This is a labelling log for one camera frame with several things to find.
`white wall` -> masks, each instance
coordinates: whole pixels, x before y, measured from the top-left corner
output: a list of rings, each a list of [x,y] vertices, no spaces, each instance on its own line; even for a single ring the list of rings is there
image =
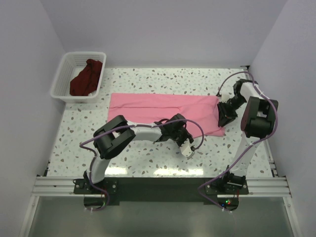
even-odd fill
[[[0,1],[0,236],[19,234],[63,104],[49,89],[64,50],[39,0]]]
[[[250,65],[286,0],[41,0],[66,51],[107,67]]]
[[[279,101],[270,145],[306,237],[316,236],[316,1],[289,0],[250,69]]]

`black bracket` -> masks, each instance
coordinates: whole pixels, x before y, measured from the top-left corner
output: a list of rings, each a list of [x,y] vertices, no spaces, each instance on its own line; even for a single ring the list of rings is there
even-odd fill
[[[127,120],[124,116],[118,115],[107,122],[103,127],[99,128],[93,134],[93,137],[124,125],[127,125]],[[118,130],[117,133],[119,133],[118,137],[115,137],[113,133],[110,133],[93,142],[94,147],[98,149],[100,153],[101,159],[112,159],[116,157],[136,136],[134,131],[130,128]]]
[[[246,103],[245,98],[241,95],[240,89],[242,84],[245,82],[252,82],[251,80],[240,79],[236,81],[233,86],[234,89],[234,97],[229,99],[226,103],[219,102],[217,104],[218,112],[219,112],[219,119],[218,119],[218,126],[223,127],[228,123],[234,121],[237,118],[236,110]]]
[[[278,101],[270,101],[277,109]],[[265,116],[257,116],[258,112],[262,112]],[[245,132],[246,137],[264,138],[273,131],[275,121],[276,115],[270,103],[264,99],[250,96],[241,119],[240,128]]]
[[[86,183],[84,179],[75,179],[73,181],[75,188],[74,194],[101,194],[101,192],[97,189],[91,188],[90,184]],[[105,189],[110,195],[114,195],[117,193],[117,185],[118,182],[116,180],[106,180],[104,179],[100,183],[98,183],[98,187],[101,189]]]
[[[210,186],[207,186],[206,193],[210,195],[249,194],[246,176],[236,176],[228,171],[221,178],[212,182]]]

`metal extrusion frame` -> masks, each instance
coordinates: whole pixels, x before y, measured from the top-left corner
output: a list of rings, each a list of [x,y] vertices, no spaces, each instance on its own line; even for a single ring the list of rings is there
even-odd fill
[[[99,195],[75,195],[74,179],[81,177],[37,177],[19,237],[28,237],[40,197],[98,197]],[[247,178],[249,194],[243,198],[283,198],[287,215],[295,237],[303,237],[293,208],[286,178]],[[218,195],[231,198],[232,195]]]

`glass panel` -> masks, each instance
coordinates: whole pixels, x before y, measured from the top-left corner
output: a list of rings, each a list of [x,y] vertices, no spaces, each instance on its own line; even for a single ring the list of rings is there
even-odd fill
[[[82,197],[41,197],[31,237],[292,237],[282,198],[243,198],[232,214],[202,203],[121,202],[84,211]]]

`black mounting plate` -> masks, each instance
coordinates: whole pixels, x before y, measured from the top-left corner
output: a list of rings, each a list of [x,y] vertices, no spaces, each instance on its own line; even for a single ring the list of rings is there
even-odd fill
[[[221,192],[218,189],[213,188],[211,185],[209,185],[209,187],[206,186],[205,187],[205,191],[206,191],[206,193],[208,195],[227,195],[227,194],[234,195],[234,194],[237,194],[237,190],[236,190],[236,193]],[[247,181],[245,181],[244,186],[242,187],[242,189],[239,189],[239,194],[240,195],[247,195],[247,194],[249,194]]]
[[[198,187],[212,178],[105,178],[103,188],[110,194],[109,205],[119,205],[121,201],[155,202],[203,202],[213,204],[198,193]],[[74,180],[74,194],[101,194],[90,190],[84,179]],[[248,194],[248,189],[241,189],[239,194]],[[205,187],[201,192],[218,202],[217,195]]]

